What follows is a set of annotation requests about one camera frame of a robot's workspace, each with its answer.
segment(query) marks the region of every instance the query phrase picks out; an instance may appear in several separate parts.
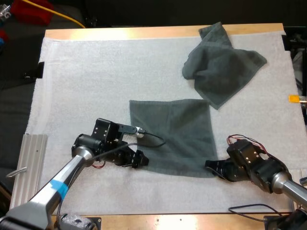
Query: red object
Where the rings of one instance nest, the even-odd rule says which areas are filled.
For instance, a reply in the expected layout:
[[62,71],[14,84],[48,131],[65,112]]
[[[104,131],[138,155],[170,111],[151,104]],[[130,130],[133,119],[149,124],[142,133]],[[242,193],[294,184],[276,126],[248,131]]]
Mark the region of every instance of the red object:
[[[37,5],[46,7],[53,10],[53,5],[47,0],[30,0]],[[36,6],[32,6],[22,0],[15,0],[11,7],[11,13],[15,15],[18,21],[36,24],[36,25],[48,25],[51,21],[53,13],[40,9]]]
[[2,38],[5,42],[9,40],[9,37],[6,35],[6,33],[3,30],[0,30],[0,38]]

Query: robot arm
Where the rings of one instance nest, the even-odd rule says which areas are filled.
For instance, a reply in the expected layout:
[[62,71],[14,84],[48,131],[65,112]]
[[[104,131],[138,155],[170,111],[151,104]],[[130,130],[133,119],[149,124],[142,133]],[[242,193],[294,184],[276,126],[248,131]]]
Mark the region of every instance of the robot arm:
[[143,152],[134,152],[122,141],[124,134],[142,138],[146,132],[139,127],[97,119],[91,136],[77,137],[71,148],[73,158],[31,200],[11,209],[0,219],[0,230],[53,229],[52,213],[83,168],[91,166],[95,159],[132,168],[148,165]]
[[252,181],[264,192],[283,193],[302,207],[287,217],[275,218],[276,226],[266,229],[307,229],[307,189],[292,180],[285,164],[247,139],[230,144],[227,153],[227,160],[206,161],[205,167],[224,180]]

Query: yellow cable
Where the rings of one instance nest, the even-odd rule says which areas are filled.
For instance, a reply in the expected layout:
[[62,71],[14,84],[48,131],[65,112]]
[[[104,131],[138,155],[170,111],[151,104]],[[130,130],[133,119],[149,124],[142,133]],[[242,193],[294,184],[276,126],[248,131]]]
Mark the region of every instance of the yellow cable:
[[73,19],[73,18],[70,18],[70,17],[68,17],[68,16],[66,16],[66,15],[64,15],[64,14],[61,14],[61,13],[59,13],[59,12],[56,12],[56,11],[53,11],[53,10],[48,9],[48,8],[46,8],[46,7],[43,7],[43,6],[41,6],[41,5],[38,5],[38,4],[36,4],[36,3],[31,2],[31,1],[29,1],[29,0],[22,0],[22,1],[28,3],[28,4],[32,5],[32,6],[36,6],[36,7],[38,7],[38,8],[43,9],[43,10],[46,10],[46,11],[48,11],[48,12],[54,13],[54,14],[60,16],[60,17],[66,18],[66,19],[68,19],[68,20],[71,20],[71,21],[73,21],[74,23],[77,23],[77,24],[78,24],[79,26],[81,26],[82,28],[85,28],[85,26],[82,25],[80,22],[78,22],[77,20],[75,20],[75,19]]

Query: red wire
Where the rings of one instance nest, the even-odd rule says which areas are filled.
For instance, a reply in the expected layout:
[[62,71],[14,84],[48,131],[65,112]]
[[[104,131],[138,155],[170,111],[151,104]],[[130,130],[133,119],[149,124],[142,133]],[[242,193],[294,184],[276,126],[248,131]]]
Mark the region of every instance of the red wire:
[[103,168],[104,166],[106,165],[106,162],[104,162],[104,164],[103,165],[94,165],[94,164],[92,164],[92,166],[94,167],[94,168],[96,168],[96,169],[101,169],[101,168]]
[[227,137],[227,144],[228,144],[228,145],[232,144],[231,138],[234,138],[234,139],[236,139],[236,140],[246,139],[246,140],[252,142],[254,145],[258,146],[258,147],[259,147],[260,149],[262,149],[266,154],[270,155],[270,154],[267,152],[267,150],[265,149],[265,147],[264,147],[261,143],[257,142],[256,140],[254,140],[254,139],[252,139],[252,138],[245,137],[245,136],[243,136],[243,135],[241,135],[241,134],[230,135],[229,137]]

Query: crumpled towel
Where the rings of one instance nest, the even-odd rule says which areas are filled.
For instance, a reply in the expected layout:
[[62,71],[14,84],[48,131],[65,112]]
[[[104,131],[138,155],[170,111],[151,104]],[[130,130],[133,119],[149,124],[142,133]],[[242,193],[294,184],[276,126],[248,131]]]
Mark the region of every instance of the crumpled towel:
[[202,28],[199,33],[202,41],[189,54],[182,74],[187,80],[195,79],[195,90],[219,109],[267,60],[256,51],[233,49],[221,23]]

